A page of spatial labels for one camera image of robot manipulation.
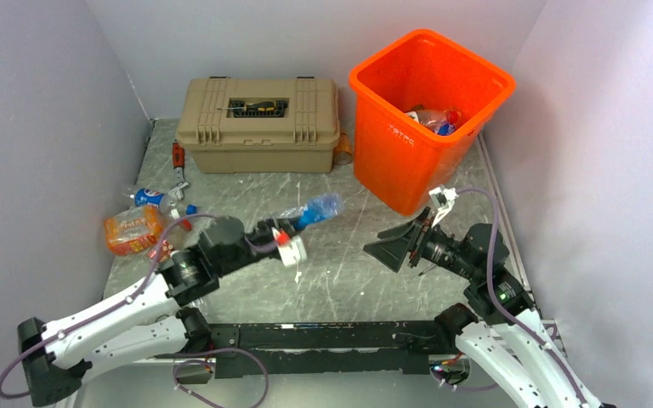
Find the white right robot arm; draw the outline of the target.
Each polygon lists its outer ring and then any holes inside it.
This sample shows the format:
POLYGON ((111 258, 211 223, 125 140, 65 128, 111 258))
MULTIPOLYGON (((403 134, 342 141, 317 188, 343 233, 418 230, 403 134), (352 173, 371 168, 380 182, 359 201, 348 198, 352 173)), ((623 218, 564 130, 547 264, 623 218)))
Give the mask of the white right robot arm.
POLYGON ((496 225, 474 224, 457 239, 424 209, 378 233, 363 250, 394 272, 404 262, 415 267, 426 260, 468 282, 468 302, 434 318, 435 343, 476 363, 518 407, 606 405, 571 369, 531 296, 506 269, 509 250, 496 225))

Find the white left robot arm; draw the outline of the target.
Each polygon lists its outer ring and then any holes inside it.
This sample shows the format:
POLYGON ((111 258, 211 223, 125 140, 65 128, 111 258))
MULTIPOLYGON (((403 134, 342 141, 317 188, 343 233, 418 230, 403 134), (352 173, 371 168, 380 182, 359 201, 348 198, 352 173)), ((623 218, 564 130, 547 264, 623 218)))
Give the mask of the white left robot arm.
POLYGON ((192 303, 225 276, 265 259, 286 266, 305 259, 297 217, 267 218, 246 230, 215 218, 197 241, 151 266, 130 287, 78 313, 18 325, 21 364, 35 407, 53 405, 119 366, 163 354, 197 357, 213 348, 205 317, 192 303))

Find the blue label bottle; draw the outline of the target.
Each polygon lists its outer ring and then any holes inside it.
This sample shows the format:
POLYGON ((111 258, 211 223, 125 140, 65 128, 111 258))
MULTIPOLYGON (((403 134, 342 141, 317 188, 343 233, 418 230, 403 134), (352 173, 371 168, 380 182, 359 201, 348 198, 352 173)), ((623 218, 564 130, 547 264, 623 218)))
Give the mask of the blue label bottle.
POLYGON ((288 218, 295 230, 302 231, 312 224, 335 218, 343 211, 342 196, 332 192, 312 198, 300 207, 278 212, 274 218, 288 218))

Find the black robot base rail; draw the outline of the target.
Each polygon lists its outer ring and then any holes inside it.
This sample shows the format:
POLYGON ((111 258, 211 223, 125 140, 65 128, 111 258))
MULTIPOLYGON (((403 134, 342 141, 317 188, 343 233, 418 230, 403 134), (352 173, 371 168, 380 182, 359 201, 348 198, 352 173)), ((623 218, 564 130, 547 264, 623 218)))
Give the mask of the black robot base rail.
POLYGON ((213 360, 218 379, 270 375, 398 371, 426 375, 458 355, 433 320, 223 323, 188 328, 175 356, 213 360))

